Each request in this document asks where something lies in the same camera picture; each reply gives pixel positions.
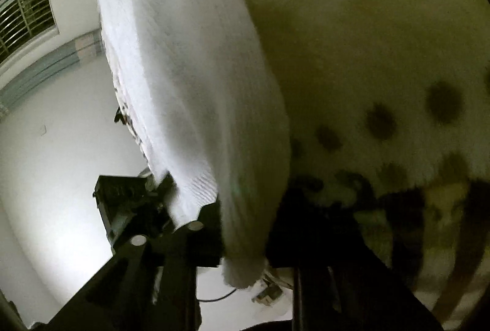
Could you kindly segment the white knit sweater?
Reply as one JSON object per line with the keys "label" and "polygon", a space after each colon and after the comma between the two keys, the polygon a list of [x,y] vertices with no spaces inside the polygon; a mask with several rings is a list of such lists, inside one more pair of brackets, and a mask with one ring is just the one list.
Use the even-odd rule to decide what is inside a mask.
{"label": "white knit sweater", "polygon": [[120,107],[157,180],[218,199],[224,279],[252,286],[287,186],[289,125],[244,0],[97,0]]}

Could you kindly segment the grey-green left curtain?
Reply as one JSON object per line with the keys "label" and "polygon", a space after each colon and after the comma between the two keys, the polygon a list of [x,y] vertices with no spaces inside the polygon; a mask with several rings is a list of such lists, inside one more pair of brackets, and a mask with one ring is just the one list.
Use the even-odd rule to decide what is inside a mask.
{"label": "grey-green left curtain", "polygon": [[104,54],[100,29],[88,32],[56,48],[20,72],[1,88],[1,120],[50,81],[73,67],[92,62]]}

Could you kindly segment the window with metal bars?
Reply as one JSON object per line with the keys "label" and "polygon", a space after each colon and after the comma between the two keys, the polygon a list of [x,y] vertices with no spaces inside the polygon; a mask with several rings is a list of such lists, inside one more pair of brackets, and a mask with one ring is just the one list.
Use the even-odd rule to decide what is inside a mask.
{"label": "window with metal bars", "polygon": [[1,0],[1,61],[56,26],[50,0]]}

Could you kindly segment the floral bed cover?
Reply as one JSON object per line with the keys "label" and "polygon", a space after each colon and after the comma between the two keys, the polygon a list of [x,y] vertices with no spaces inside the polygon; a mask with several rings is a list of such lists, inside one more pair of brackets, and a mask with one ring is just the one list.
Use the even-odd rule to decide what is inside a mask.
{"label": "floral bed cover", "polygon": [[489,1],[244,0],[323,183],[442,328],[489,327]]}

